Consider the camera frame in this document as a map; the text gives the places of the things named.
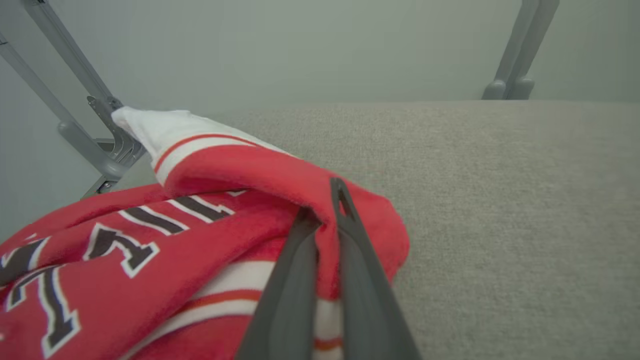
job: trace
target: gray carpet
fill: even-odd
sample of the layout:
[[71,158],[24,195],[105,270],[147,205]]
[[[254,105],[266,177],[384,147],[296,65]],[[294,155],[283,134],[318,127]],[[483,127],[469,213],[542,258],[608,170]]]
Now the gray carpet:
[[[395,291],[425,359],[640,358],[640,104],[214,118],[394,203],[412,241]],[[143,162],[119,188],[152,181]]]

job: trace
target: white wall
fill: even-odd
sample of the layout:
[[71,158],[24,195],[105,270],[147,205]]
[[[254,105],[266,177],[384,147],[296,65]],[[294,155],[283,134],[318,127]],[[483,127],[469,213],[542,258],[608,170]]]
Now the white wall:
[[51,0],[132,106],[480,99],[519,0]]
[[640,1],[560,0],[531,99],[640,102]]
[[87,104],[88,93],[80,81],[31,20],[20,0],[0,0],[0,33],[89,135],[113,138]]
[[100,177],[57,132],[58,119],[0,57],[0,242],[79,200]]

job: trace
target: red fabric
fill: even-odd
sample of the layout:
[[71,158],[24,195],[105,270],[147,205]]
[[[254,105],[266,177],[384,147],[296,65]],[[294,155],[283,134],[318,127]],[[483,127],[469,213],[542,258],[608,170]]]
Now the red fabric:
[[[127,352],[136,359],[231,358],[248,316],[206,319],[131,349],[168,320],[216,304],[215,297],[234,300],[239,308],[246,305],[243,299],[255,301],[257,293],[242,289],[232,296],[193,297],[231,263],[275,261],[300,206],[313,208],[323,222],[317,232],[317,294],[338,299],[333,176],[264,148],[217,146],[176,164],[164,187],[98,195],[52,212],[0,246],[0,354],[11,359],[116,359]],[[402,220],[387,199],[348,186],[391,280],[408,253]],[[238,189],[249,190],[227,193]],[[205,221],[172,202],[192,194],[199,194],[188,198],[192,202],[199,199],[224,217]],[[136,213],[124,211],[131,208],[166,218],[171,226],[157,229],[132,221]],[[20,254],[37,244],[38,251],[25,263]],[[139,259],[140,264],[130,264]],[[21,261],[28,271],[16,272]],[[35,274],[40,275],[22,283]],[[52,332],[63,339],[50,339]]]

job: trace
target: metal frame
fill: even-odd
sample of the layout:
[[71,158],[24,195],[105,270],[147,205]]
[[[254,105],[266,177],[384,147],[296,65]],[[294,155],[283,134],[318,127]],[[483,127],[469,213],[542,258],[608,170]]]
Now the metal frame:
[[120,166],[114,167],[112,163],[104,161],[102,156],[97,155],[96,147],[90,145],[95,144],[95,140],[91,139],[77,122],[72,124],[61,118],[58,131],[108,180],[119,179],[122,176],[120,167],[130,167],[145,152],[137,140],[116,126],[111,119],[111,113],[122,107],[122,103],[113,97],[47,0],[22,0],[22,3],[29,16],[89,93],[90,96],[87,97],[89,106],[113,135],[113,150],[108,153],[108,158]]
[[60,119],[58,131],[80,154],[110,181],[120,179],[128,167],[111,159],[77,123],[58,98],[22,59],[20,54],[0,33],[0,56],[18,73],[29,87]]
[[88,197],[92,197],[94,195],[98,195],[102,193],[108,193],[113,188],[114,183],[116,183],[116,181],[110,181],[110,180],[107,180],[106,177],[100,176],[100,178],[96,180],[96,182],[91,186],[91,188],[89,188],[89,190],[87,190],[87,192],[84,193],[84,195],[82,196],[82,199],[86,199]]
[[511,37],[494,80],[484,90],[483,100],[529,98],[535,82],[526,76],[559,3],[559,0],[522,0]]

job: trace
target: folded cloth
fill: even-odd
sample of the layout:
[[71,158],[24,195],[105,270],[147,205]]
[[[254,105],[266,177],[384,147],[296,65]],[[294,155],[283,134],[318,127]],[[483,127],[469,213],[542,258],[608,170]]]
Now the folded cloth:
[[[188,111],[113,119],[159,184],[79,201],[0,246],[3,358],[231,359],[305,206],[322,222],[314,358],[340,359],[336,175]],[[347,184],[391,281],[409,249],[403,222]]]

